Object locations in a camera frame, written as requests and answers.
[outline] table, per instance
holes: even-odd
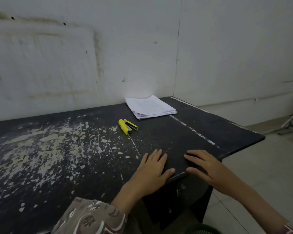
[[[207,206],[211,188],[184,172],[186,150],[205,149],[221,160],[265,137],[173,97],[161,99],[178,113],[137,120],[117,104],[1,121],[0,233],[50,230],[76,196],[111,202],[142,155],[160,148],[168,153],[165,169],[174,167],[176,175],[144,198],[151,219],[164,228],[184,207]],[[126,136],[119,119],[139,131]]]

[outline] floor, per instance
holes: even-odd
[[[293,223],[293,133],[270,134],[264,141],[224,159],[223,163]],[[186,210],[160,232],[158,225],[152,224],[142,203],[137,209],[140,210],[137,219],[143,233],[181,234],[197,223],[191,211]],[[265,233],[242,205],[216,190],[203,223],[223,234]]]

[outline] sleeve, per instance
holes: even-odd
[[[121,234],[126,222],[125,214],[113,206],[76,197],[51,234]]]
[[[293,234],[293,225],[288,223],[276,234]]]

